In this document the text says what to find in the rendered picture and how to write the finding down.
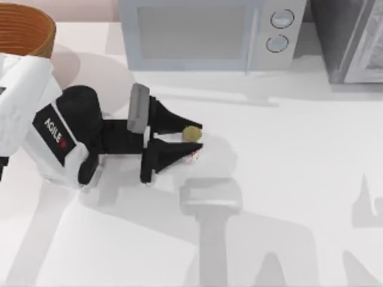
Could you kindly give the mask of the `small white olive-capped bottle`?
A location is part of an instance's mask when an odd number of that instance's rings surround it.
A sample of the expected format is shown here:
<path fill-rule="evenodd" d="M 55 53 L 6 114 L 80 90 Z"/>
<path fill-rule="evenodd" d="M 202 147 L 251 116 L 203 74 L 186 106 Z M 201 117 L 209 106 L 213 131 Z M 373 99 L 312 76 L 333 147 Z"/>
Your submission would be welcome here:
<path fill-rule="evenodd" d="M 202 129 L 188 126 L 182 132 L 182 140 L 186 143 L 199 143 L 202 137 Z M 199 157 L 199 151 L 194 151 L 185 157 L 186 163 L 194 163 Z"/>

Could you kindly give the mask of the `microwave oven door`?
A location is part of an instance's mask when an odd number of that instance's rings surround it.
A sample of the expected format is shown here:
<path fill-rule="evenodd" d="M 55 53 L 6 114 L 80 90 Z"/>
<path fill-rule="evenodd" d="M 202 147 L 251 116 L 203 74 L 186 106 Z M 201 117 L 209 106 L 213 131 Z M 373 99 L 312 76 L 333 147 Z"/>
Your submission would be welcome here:
<path fill-rule="evenodd" d="M 261 0 L 118 0 L 132 71 L 245 71 Z"/>

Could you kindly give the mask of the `pale microwave oven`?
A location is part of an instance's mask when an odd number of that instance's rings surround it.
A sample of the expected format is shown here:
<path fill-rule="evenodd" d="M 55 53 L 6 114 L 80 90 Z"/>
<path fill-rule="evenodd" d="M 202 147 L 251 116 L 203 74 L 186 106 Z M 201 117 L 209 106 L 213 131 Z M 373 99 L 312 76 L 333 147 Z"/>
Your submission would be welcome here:
<path fill-rule="evenodd" d="M 307 0 L 117 0 L 133 71 L 281 71 Z"/>

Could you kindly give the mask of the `round microwave knob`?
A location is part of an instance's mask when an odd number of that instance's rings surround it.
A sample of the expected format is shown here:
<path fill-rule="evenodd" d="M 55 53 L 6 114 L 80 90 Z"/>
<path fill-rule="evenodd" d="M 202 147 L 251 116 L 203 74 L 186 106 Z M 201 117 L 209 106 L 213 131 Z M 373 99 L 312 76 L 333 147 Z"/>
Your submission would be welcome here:
<path fill-rule="evenodd" d="M 276 29 L 285 29 L 289 27 L 293 22 L 294 13 L 288 9 L 276 11 L 270 17 L 270 23 Z"/>
<path fill-rule="evenodd" d="M 289 39 L 284 35 L 277 35 L 270 37 L 265 45 L 267 50 L 271 53 L 280 53 L 288 48 Z"/>

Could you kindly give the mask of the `brown ridged basket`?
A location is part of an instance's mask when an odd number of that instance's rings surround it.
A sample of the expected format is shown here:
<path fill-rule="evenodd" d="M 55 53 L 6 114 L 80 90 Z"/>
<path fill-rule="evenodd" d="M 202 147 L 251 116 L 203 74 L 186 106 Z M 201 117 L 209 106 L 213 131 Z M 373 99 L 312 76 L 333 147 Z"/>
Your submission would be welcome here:
<path fill-rule="evenodd" d="M 49 59 L 55 36 L 54 20 L 42 10 L 0 2 L 0 53 Z"/>

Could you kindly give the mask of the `grey cabinet with dark inside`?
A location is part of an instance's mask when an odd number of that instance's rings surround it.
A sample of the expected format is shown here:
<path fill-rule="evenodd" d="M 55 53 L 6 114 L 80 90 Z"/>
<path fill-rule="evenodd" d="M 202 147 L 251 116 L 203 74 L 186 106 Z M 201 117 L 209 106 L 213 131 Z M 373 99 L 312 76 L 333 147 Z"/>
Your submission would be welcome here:
<path fill-rule="evenodd" d="M 363 0 L 311 0 L 312 18 L 317 30 L 329 81 L 345 83 L 349 47 L 363 6 Z"/>

